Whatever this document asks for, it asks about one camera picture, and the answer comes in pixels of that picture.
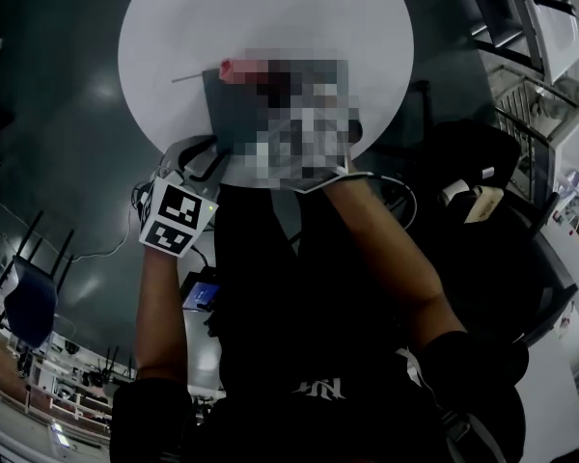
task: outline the blue screen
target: blue screen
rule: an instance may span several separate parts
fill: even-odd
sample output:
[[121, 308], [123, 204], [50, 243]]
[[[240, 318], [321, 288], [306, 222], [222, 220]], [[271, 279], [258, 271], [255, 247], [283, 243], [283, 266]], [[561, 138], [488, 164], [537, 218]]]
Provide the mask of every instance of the blue screen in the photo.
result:
[[184, 300], [182, 308], [196, 311], [200, 310], [201, 308], [198, 307], [198, 305], [207, 306], [218, 290], [219, 285], [197, 282], [191, 288], [191, 292], [186, 297], [186, 300]]

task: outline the black sleeve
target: black sleeve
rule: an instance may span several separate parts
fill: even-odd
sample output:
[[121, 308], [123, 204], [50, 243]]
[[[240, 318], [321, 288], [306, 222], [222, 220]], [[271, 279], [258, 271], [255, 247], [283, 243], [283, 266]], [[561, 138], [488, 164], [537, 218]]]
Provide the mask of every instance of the black sleeve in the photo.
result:
[[150, 462], [170, 455], [178, 460], [182, 437], [191, 426], [195, 414], [185, 386], [168, 379], [122, 386], [114, 395], [111, 461]]
[[427, 345], [419, 362], [423, 378], [443, 409], [474, 415], [494, 437], [507, 462], [521, 459], [525, 413], [501, 352], [467, 333], [454, 332]]

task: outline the pink object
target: pink object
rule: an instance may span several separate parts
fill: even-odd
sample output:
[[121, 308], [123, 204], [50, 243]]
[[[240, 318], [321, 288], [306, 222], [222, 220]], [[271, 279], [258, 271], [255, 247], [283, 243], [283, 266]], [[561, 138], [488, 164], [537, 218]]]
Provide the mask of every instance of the pink object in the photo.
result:
[[219, 79], [226, 84], [267, 84], [266, 60], [231, 60], [221, 62]]

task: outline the blue chair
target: blue chair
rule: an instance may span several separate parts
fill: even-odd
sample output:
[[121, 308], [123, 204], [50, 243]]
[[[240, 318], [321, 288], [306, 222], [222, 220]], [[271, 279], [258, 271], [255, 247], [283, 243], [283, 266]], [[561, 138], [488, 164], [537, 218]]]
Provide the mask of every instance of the blue chair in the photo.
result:
[[0, 277], [0, 287], [14, 267], [18, 283], [15, 289], [5, 297], [5, 315], [9, 320], [11, 332], [32, 348], [39, 348], [51, 334], [54, 324], [54, 314], [58, 304], [58, 293], [69, 272], [73, 257], [71, 256], [62, 274], [59, 284], [54, 283], [54, 275], [58, 270], [73, 231], [58, 254], [58, 258], [50, 273], [46, 273], [32, 263], [35, 253], [42, 243], [39, 238], [35, 248], [26, 260], [21, 256], [26, 242], [30, 239], [35, 226], [41, 219], [42, 212], [37, 215], [34, 223], [26, 233], [12, 262], [7, 266]]

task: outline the white marker cube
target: white marker cube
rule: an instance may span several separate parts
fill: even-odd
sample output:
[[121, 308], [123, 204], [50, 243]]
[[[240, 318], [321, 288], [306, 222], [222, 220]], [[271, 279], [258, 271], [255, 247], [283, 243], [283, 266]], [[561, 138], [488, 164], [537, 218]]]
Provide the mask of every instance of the white marker cube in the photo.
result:
[[142, 210], [139, 241], [181, 258], [202, 234], [218, 205], [157, 177]]

